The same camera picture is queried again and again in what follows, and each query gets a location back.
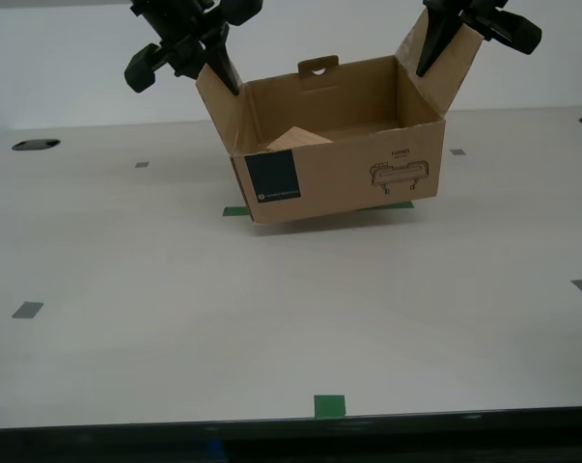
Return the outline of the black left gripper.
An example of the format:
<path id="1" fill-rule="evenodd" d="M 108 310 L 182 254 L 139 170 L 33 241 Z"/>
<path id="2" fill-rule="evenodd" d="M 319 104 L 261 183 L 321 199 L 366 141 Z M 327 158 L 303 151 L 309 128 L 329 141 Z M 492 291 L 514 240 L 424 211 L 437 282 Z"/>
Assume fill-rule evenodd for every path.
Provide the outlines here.
<path id="1" fill-rule="evenodd" d="M 159 37 L 159 44 L 148 43 L 125 68 L 127 85 L 142 93 L 155 83 L 155 73 L 169 65 L 176 77 L 197 79 L 206 61 L 204 54 L 189 48 L 187 54 L 164 48 L 185 37 L 206 49 L 207 63 L 233 95 L 239 84 L 229 58 L 226 42 L 231 26 L 240 26 L 256 16 L 263 0 L 221 1 L 132 1 L 130 9 L 142 16 Z"/>

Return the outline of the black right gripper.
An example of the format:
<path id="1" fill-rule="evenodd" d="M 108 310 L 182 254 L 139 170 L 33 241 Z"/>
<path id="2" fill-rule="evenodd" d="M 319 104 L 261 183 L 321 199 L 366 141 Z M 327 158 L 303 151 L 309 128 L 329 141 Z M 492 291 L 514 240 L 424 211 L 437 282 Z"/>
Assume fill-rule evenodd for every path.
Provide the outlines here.
<path id="1" fill-rule="evenodd" d="M 483 36 L 523 54 L 532 54 L 542 39 L 542 29 L 518 14 L 504 11 L 508 1 L 424 0 L 428 27 L 416 74 L 424 77 L 459 30 L 459 17 Z"/>

